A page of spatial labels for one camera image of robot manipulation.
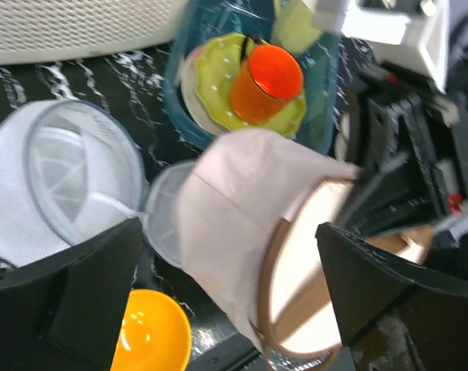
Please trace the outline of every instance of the yellow bowl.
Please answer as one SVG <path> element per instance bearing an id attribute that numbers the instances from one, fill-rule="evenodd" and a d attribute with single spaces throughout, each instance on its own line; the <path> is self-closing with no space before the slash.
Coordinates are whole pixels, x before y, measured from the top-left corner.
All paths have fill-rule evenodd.
<path id="1" fill-rule="evenodd" d="M 111 371 L 183 371 L 192 339 L 186 314 L 159 291 L 131 291 Z"/>

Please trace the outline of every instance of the orange cup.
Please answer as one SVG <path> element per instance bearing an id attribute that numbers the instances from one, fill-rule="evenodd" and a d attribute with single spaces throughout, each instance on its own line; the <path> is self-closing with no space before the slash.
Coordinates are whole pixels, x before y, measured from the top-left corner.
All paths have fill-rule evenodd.
<path id="1" fill-rule="evenodd" d="M 247 56 L 249 40 L 256 43 Z M 241 47 L 241 69 L 228 94 L 232 111 L 248 124 L 264 124 L 302 91 L 304 76 L 286 50 L 247 35 Z"/>

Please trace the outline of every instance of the black marble surface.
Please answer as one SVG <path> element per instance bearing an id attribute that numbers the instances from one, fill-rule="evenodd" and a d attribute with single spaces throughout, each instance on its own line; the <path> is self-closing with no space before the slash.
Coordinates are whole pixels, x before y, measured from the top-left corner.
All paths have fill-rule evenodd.
<path id="1" fill-rule="evenodd" d="M 170 122 L 162 102 L 162 75 L 170 45 L 119 53 L 90 60 L 25 66 L 0 66 L 0 124 L 16 108 L 32 100 L 81 99 L 95 103 L 128 130 L 141 149 L 151 182 L 166 166 L 196 158 Z M 345 39 L 340 47 L 340 78 L 335 122 L 345 111 L 343 87 L 357 69 L 372 61 L 368 44 Z M 0 271 L 10 267 L 0 261 Z M 236 332 L 220 309 L 182 271 L 170 267 L 150 250 L 143 250 L 135 288 L 152 288 L 174 297 L 193 328 L 194 360 Z M 279 369 L 293 369 L 283 365 Z"/>

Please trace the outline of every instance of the beige fabric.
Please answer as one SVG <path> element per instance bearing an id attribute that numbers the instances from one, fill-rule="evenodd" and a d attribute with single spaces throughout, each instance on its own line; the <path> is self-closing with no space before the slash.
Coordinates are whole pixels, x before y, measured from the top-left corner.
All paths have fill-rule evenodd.
<path id="1" fill-rule="evenodd" d="M 181 188 L 183 270 L 259 349 L 251 323 L 257 325 L 260 264 L 274 229 L 321 179 L 356 175 L 353 165 L 256 128 L 220 136 Z"/>

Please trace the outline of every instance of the clear plastic lid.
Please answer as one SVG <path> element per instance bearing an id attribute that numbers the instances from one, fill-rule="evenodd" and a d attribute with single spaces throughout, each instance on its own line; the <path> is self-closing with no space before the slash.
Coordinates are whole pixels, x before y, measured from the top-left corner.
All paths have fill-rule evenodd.
<path id="1" fill-rule="evenodd" d="M 168 264 L 181 268 L 179 241 L 173 225 L 176 197 L 196 161 L 179 162 L 164 170 L 151 185 L 143 219 L 147 243 Z"/>

